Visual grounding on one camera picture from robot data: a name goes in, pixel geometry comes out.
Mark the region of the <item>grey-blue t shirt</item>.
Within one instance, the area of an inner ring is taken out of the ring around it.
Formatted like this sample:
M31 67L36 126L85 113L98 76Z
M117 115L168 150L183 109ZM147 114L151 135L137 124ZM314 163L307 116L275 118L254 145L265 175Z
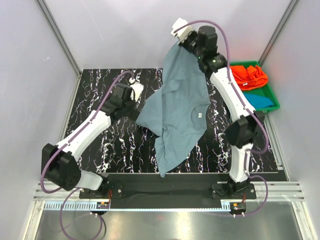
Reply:
M175 43L163 61L162 86L146 100L136 120L157 136L154 147L161 177L180 165L203 136L209 105L206 77L197 58Z

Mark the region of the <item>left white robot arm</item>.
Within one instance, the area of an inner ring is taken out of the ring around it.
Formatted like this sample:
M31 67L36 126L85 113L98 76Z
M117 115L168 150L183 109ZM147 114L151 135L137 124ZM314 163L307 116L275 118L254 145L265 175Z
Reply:
M70 191L74 188L90 190L97 198L108 193L108 180L102 175L81 170L78 161L87 147L105 130L123 117L136 120L139 111L135 106L144 86L135 82L131 85L118 83L113 91L108 91L98 109L69 136L57 144L46 144L41 154L41 189L47 193L44 180Z

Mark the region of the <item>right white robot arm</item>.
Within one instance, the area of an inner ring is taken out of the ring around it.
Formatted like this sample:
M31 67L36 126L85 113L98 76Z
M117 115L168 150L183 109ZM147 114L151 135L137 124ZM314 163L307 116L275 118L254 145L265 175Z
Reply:
M188 25L171 34L180 46L197 57L200 70L218 90L230 113L231 125L225 131L231 145L229 177L224 184L211 185L213 196L242 199L252 190L248 171L250 154L258 133L265 132L264 113L248 102L237 85L229 61L218 52L218 35L214 27L205 25L194 30Z

